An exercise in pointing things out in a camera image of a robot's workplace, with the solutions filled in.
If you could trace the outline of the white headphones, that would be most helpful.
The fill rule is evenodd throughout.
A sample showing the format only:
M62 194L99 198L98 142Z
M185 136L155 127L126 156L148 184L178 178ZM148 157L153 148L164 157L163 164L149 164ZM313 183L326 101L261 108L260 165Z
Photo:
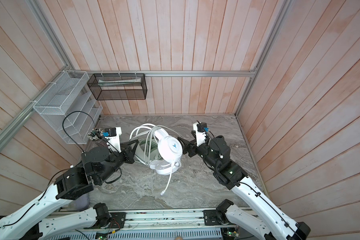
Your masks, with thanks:
M146 140L146 150L151 158L149 165L159 175L170 175L181 167L183 148L169 132L174 130L154 124L143 124L132 130L130 140Z

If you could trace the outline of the mint green headphones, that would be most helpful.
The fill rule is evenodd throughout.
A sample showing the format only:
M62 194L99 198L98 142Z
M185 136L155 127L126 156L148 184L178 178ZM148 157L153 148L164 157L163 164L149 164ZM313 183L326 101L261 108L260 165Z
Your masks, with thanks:
M135 160L138 162L149 165L151 158L148 156L147 150L146 150L146 140L141 140L138 143L138 146L135 151Z

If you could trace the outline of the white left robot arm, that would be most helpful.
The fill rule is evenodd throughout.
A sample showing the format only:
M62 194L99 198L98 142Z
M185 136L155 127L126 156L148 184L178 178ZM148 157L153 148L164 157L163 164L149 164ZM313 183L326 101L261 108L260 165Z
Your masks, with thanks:
M84 211L58 218L48 216L57 209L94 190L110 184L109 177L127 163L134 163L138 141L121 144L120 150L95 147L83 152L74 167L57 172L55 182L19 210L0 216L0 240L44 240L79 229L106 228L111 214L106 204L98 203Z

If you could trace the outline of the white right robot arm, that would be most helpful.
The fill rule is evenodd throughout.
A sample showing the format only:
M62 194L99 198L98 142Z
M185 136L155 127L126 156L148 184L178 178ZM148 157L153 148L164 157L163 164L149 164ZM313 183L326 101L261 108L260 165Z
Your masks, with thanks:
M304 222L296 222L281 211L253 182L248 173L231 160L231 149L223 136L200 145L197 140L178 138L183 153L198 155L213 170L214 177L228 190L239 196L257 214L244 212L229 200L221 202L217 211L229 223L246 230L259 240L305 240L311 229Z

